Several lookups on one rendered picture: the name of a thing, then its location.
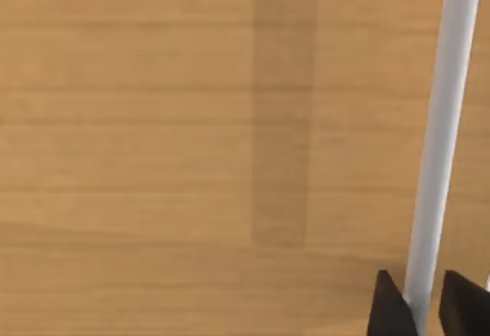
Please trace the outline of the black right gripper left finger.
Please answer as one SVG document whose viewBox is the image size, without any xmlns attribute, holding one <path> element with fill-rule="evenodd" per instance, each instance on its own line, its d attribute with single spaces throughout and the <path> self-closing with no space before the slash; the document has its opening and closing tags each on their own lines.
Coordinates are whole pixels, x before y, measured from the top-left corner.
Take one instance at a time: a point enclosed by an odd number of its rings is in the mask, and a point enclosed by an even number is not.
<svg viewBox="0 0 490 336">
<path fill-rule="evenodd" d="M 377 273 L 367 336 L 419 336 L 409 305 L 390 273 Z"/>
</svg>

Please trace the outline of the long metal handle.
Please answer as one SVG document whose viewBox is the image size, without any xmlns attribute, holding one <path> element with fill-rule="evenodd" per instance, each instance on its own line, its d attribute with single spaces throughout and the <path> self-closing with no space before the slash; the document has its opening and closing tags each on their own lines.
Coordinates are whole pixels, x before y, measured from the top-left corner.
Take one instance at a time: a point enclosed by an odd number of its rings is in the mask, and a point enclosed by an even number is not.
<svg viewBox="0 0 490 336">
<path fill-rule="evenodd" d="M 436 272 L 479 0 L 443 0 L 403 297 L 418 336 Z"/>
</svg>

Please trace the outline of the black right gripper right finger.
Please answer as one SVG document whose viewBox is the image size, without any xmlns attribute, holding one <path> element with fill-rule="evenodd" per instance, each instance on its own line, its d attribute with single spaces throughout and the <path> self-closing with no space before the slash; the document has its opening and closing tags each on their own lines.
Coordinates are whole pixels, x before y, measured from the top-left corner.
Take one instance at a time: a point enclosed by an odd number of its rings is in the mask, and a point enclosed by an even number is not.
<svg viewBox="0 0 490 336">
<path fill-rule="evenodd" d="M 490 336 L 490 291 L 447 270 L 439 303 L 445 336 Z"/>
</svg>

